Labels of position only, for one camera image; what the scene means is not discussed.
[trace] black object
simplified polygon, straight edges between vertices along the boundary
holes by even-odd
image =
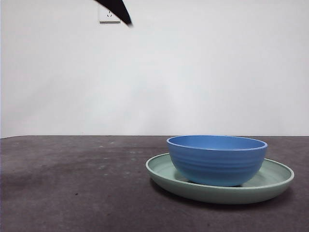
[[[122,0],[95,0],[105,6],[128,26],[132,26],[131,18]]]

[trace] mint green plate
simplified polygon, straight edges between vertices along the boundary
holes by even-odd
[[[150,177],[162,188],[189,199],[220,204],[248,204],[269,200],[283,193],[294,178],[289,167],[265,159],[257,174],[238,187],[219,187],[189,182],[174,167],[168,153],[146,162]]]

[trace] bowl on plate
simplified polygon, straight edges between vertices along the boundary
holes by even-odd
[[[236,136],[185,135],[167,139],[175,168],[197,184],[238,186],[261,168],[267,143]]]

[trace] bowl rim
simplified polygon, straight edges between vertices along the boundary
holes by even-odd
[[[193,137],[193,136],[208,136],[208,137],[230,137],[230,138],[240,138],[240,139],[244,139],[244,140],[254,140],[257,142],[261,142],[263,144],[263,146],[259,146],[259,147],[253,147],[253,148],[235,148],[235,149],[221,149],[221,148],[202,148],[202,147],[196,147],[196,146],[184,146],[184,145],[179,145],[179,144],[175,144],[172,143],[170,140],[174,139],[174,138],[179,138],[179,137]],[[184,148],[190,148],[190,149],[197,149],[197,150],[209,150],[209,151],[252,151],[252,150],[259,150],[259,149],[263,149],[263,148],[267,148],[268,144],[265,143],[264,141],[258,140],[258,139],[252,139],[252,138],[246,138],[246,137],[240,137],[240,136],[229,136],[229,135],[180,135],[180,136],[174,136],[171,138],[168,138],[166,140],[166,142],[170,145],[174,145],[174,146],[179,146],[179,147],[184,147]]]

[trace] plate rim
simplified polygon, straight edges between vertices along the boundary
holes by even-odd
[[[271,184],[271,185],[264,185],[264,186],[255,186],[255,187],[224,187],[224,186],[212,186],[212,185],[201,185],[201,184],[195,184],[195,183],[189,183],[189,182],[184,182],[184,181],[181,181],[181,180],[176,180],[176,179],[170,179],[170,178],[166,178],[165,176],[162,176],[156,172],[154,172],[150,167],[149,167],[149,162],[151,162],[152,160],[160,157],[160,156],[166,156],[166,155],[169,155],[169,152],[168,153],[164,153],[164,154],[160,154],[160,155],[156,155],[154,157],[151,157],[150,159],[148,159],[146,161],[146,168],[149,172],[151,172],[152,174],[156,175],[156,176],[159,176],[163,179],[166,179],[166,180],[170,180],[170,181],[173,181],[173,182],[177,182],[177,183],[180,183],[180,184],[183,184],[183,185],[192,185],[192,186],[196,186],[196,187],[202,187],[202,188],[214,188],[214,189],[237,189],[237,190],[246,190],[246,189],[266,189],[266,188],[274,188],[274,187],[277,187],[277,186],[281,186],[281,185],[284,185],[284,184],[287,184],[289,182],[291,182],[293,179],[294,179],[294,171],[284,165],[283,163],[280,163],[280,162],[277,162],[277,161],[274,161],[274,160],[271,160],[271,159],[268,159],[268,158],[264,158],[265,160],[267,161],[270,161],[270,162],[273,162],[273,163],[276,163],[282,167],[284,167],[285,169],[287,169],[289,172],[290,172],[290,177],[284,181],[281,181],[281,182],[278,182],[278,183],[275,183],[275,184]]]

